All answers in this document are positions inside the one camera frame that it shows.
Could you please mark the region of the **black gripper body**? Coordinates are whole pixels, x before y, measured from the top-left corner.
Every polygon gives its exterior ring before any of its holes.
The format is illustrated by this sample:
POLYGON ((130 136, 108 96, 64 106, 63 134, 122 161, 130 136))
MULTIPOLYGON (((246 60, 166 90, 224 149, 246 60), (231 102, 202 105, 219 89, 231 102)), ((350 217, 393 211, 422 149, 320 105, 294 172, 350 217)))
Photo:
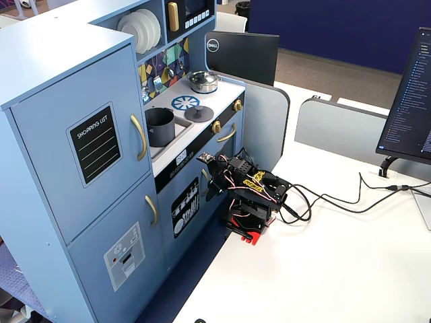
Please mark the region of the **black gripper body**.
POLYGON ((233 157, 226 157, 225 155, 218 155, 213 158, 210 167, 210 188, 233 188, 236 186, 230 170, 232 159, 233 157))

